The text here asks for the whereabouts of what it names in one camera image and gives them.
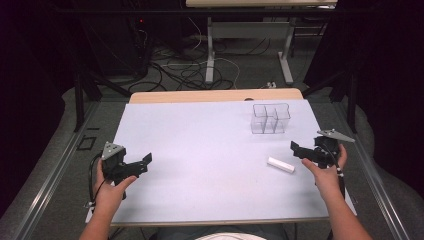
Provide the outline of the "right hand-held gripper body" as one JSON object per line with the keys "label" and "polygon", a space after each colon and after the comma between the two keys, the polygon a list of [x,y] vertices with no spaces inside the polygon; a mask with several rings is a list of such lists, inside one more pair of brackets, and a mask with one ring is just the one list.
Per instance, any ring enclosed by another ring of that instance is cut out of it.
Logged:
{"label": "right hand-held gripper body", "polygon": [[335,129],[318,130],[317,133],[319,136],[314,139],[315,148],[312,150],[313,156],[310,160],[317,163],[318,167],[321,169],[338,165],[340,141],[351,143],[355,142],[353,138],[348,137]]}

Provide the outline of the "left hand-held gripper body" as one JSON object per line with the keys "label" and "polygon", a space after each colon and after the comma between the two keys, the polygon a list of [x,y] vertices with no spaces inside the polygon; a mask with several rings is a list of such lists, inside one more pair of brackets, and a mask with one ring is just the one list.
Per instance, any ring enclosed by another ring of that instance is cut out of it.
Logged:
{"label": "left hand-held gripper body", "polygon": [[126,155],[126,148],[106,142],[103,148],[102,172],[106,180],[112,181],[115,185],[119,185],[124,179],[130,176],[139,177],[140,165],[138,163],[126,164],[124,156]]}

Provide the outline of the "person's left hand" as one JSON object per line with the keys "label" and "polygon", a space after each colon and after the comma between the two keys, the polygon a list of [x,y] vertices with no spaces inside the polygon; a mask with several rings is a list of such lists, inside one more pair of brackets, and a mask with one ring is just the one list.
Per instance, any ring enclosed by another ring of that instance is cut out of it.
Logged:
{"label": "person's left hand", "polygon": [[135,176],[125,178],[118,185],[113,185],[103,176],[102,161],[97,163],[96,183],[94,184],[95,212],[115,212],[122,201],[125,190],[137,180]]}

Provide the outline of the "person's right hand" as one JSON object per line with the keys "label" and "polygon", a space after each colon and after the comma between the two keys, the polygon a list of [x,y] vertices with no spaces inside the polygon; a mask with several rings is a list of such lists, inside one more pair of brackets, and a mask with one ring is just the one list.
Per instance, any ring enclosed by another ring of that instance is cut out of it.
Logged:
{"label": "person's right hand", "polygon": [[336,165],[330,168],[320,169],[308,159],[302,159],[302,164],[313,174],[315,184],[318,187],[321,197],[326,203],[336,199],[344,202],[343,194],[340,190],[339,177],[337,170],[342,170],[347,161],[347,152],[345,147],[339,145],[340,155]]}

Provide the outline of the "white rectangular eraser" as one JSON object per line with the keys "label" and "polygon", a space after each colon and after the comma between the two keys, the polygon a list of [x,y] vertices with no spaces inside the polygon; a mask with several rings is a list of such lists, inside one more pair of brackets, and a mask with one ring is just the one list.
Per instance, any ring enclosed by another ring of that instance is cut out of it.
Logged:
{"label": "white rectangular eraser", "polygon": [[267,163],[288,173],[293,173],[295,171],[295,167],[293,165],[290,165],[273,157],[269,157]]}

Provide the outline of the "clear plastic compartment organizer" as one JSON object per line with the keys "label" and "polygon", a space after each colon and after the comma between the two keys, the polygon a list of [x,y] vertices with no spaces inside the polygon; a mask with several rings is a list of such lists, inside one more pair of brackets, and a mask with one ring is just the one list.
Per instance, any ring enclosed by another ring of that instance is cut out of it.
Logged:
{"label": "clear plastic compartment organizer", "polygon": [[291,119],[289,105],[254,104],[251,118],[253,134],[282,134],[286,131]]}

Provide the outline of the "black metal stand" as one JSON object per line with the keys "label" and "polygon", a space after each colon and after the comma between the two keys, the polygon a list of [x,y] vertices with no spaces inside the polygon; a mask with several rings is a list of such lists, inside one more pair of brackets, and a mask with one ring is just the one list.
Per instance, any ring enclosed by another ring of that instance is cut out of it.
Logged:
{"label": "black metal stand", "polygon": [[130,97],[132,93],[119,85],[109,81],[105,77],[100,76],[94,71],[88,69],[84,65],[77,65],[74,73],[74,93],[75,93],[75,107],[76,107],[76,125],[75,132],[78,132],[85,122],[84,112],[84,95],[92,101],[100,101],[103,97],[97,84],[100,83],[113,91]]}
{"label": "black metal stand", "polygon": [[302,91],[302,96],[307,97],[312,93],[321,90],[331,84],[335,87],[330,93],[330,100],[332,102],[341,102],[344,97],[348,98],[347,102],[347,124],[353,133],[356,130],[356,100],[358,90],[358,72],[355,70],[341,70],[331,75],[327,79],[321,81],[315,86],[308,87]]}

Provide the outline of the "white table mat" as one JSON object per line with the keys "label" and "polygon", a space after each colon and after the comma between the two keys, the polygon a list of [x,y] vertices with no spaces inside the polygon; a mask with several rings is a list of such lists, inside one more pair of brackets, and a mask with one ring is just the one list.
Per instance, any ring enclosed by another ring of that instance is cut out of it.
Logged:
{"label": "white table mat", "polygon": [[[253,102],[129,104],[115,143],[128,163],[151,153],[126,191],[115,226],[314,221],[328,216],[313,175],[290,149],[311,148],[319,129],[310,104],[289,101],[282,134],[253,134]],[[267,163],[295,167],[293,173]]]}

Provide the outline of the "wooden table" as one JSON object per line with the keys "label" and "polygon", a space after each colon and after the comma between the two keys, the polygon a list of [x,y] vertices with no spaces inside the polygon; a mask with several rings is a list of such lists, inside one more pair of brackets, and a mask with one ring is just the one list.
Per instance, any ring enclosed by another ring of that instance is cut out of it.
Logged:
{"label": "wooden table", "polygon": [[296,88],[281,89],[240,89],[240,90],[199,90],[137,92],[129,100],[130,104],[182,103],[182,102],[221,102],[253,100],[301,100],[303,95]]}

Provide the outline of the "person's torso clothing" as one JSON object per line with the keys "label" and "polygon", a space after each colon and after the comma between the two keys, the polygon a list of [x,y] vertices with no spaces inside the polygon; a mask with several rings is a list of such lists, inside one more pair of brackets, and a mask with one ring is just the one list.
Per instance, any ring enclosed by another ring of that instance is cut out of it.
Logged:
{"label": "person's torso clothing", "polygon": [[282,224],[163,227],[149,240],[289,240]]}

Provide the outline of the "dark computer tower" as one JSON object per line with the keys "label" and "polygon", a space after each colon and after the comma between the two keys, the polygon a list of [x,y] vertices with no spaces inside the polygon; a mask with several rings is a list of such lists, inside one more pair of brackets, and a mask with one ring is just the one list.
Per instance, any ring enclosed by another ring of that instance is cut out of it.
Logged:
{"label": "dark computer tower", "polygon": [[96,33],[103,47],[99,62],[106,76],[147,75],[152,40],[136,27],[134,18],[103,18]]}

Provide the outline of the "white metal frame desk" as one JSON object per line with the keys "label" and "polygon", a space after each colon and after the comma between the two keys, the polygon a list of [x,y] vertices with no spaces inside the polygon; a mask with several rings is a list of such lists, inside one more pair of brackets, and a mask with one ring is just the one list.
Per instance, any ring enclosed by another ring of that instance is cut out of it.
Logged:
{"label": "white metal frame desk", "polygon": [[[186,6],[200,10],[332,10],[338,0],[186,0]],[[218,22],[211,17],[207,18],[207,44],[208,59],[206,67],[205,82],[214,81],[215,50],[213,43],[215,39],[235,38],[265,38],[283,39],[283,49],[278,53],[280,66],[285,82],[293,83],[293,77],[288,63],[288,55],[294,38],[297,17],[286,17],[285,21],[236,21],[225,20]]]}

